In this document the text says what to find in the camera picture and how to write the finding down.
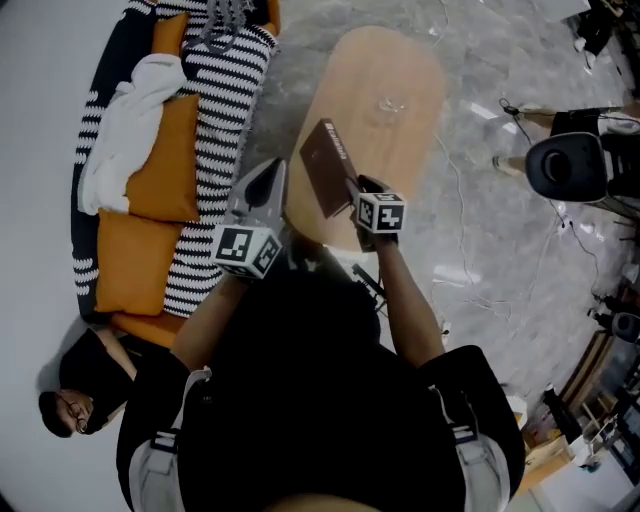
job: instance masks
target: shoulder strap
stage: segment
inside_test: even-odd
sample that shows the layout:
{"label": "shoulder strap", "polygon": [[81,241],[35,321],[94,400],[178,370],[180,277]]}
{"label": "shoulder strap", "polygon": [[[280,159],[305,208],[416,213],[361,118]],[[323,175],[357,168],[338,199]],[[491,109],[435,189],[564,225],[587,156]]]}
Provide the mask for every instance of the shoulder strap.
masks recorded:
{"label": "shoulder strap", "polygon": [[169,431],[159,430],[141,444],[129,464],[129,492],[134,512],[184,512],[178,481],[178,442],[184,404],[192,386],[211,377],[205,368],[189,375],[182,405]]}

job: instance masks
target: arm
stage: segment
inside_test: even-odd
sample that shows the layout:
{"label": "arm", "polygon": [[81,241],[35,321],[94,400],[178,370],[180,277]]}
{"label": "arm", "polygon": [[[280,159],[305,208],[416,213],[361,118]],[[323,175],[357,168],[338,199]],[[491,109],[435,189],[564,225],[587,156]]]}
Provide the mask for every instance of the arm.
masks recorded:
{"label": "arm", "polygon": [[136,367],[133,366],[133,363],[129,358],[129,354],[127,354],[127,351],[118,341],[116,335],[109,329],[96,331],[96,335],[100,338],[100,341],[107,349],[107,354],[109,354],[111,358],[118,363],[125,372],[127,372],[127,375],[131,377],[131,380],[134,380],[137,373]]}
{"label": "arm", "polygon": [[375,246],[393,344],[398,355],[418,368],[445,352],[438,322],[398,246],[385,237],[375,237]]}
{"label": "arm", "polygon": [[185,322],[173,342],[171,353],[194,371],[209,362],[213,349],[248,285],[225,276]]}

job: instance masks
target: orange cushion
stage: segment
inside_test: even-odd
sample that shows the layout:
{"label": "orange cushion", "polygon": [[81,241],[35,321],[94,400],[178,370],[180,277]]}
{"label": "orange cushion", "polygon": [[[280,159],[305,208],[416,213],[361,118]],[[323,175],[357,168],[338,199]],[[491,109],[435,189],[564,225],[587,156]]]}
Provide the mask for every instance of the orange cushion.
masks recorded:
{"label": "orange cushion", "polygon": [[168,53],[179,57],[188,21],[189,14],[183,12],[168,20],[156,22],[153,27],[151,53]]}
{"label": "orange cushion", "polygon": [[99,214],[95,310],[159,315],[182,226],[102,209]]}
{"label": "orange cushion", "polygon": [[153,220],[200,219],[196,203],[197,94],[164,104],[158,137],[127,183],[129,213]]}
{"label": "orange cushion", "polygon": [[269,10],[269,21],[273,23],[275,29],[272,33],[277,36],[280,33],[280,3],[278,0],[267,0],[267,8]]}
{"label": "orange cushion", "polygon": [[170,315],[164,311],[158,316],[129,315],[128,313],[114,313],[111,316],[111,325],[114,327],[165,348],[173,346],[176,334],[186,321],[186,318]]}

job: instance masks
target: person with glasses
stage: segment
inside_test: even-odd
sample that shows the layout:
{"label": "person with glasses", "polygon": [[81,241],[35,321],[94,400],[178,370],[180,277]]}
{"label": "person with glasses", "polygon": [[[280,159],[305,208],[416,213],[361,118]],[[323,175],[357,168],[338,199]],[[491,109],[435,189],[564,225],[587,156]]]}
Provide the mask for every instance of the person with glasses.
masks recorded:
{"label": "person with glasses", "polygon": [[87,329],[62,357],[60,389],[40,395],[47,429],[58,437],[93,434],[124,408],[136,377],[136,355],[107,328]]}

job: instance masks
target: wooden board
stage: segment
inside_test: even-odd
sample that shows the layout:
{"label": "wooden board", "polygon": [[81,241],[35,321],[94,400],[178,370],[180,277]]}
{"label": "wooden board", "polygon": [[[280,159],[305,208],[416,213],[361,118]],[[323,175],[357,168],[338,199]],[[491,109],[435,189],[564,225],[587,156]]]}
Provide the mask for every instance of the wooden board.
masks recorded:
{"label": "wooden board", "polygon": [[613,337],[604,331],[598,331],[593,335],[578,366],[559,395],[569,410],[580,407],[581,397],[588,394],[591,389],[588,384],[593,383],[595,375],[602,371],[612,344]]}
{"label": "wooden board", "polygon": [[382,27],[362,27],[336,45],[298,137],[285,211],[307,238],[359,251],[349,211],[325,219],[300,157],[321,118],[331,118],[358,174],[413,196],[445,96],[440,64],[424,44]]}

